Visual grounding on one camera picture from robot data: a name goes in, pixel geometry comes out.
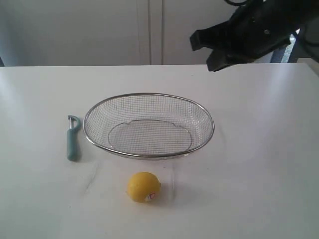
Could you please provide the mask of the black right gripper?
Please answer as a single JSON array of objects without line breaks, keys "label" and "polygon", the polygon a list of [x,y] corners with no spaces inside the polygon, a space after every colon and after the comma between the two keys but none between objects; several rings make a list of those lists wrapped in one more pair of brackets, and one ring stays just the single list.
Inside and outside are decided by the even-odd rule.
[{"label": "black right gripper", "polygon": [[304,22],[303,0],[244,0],[228,21],[196,30],[190,37],[193,51],[212,49],[208,71],[246,64],[286,45],[290,34]]}]

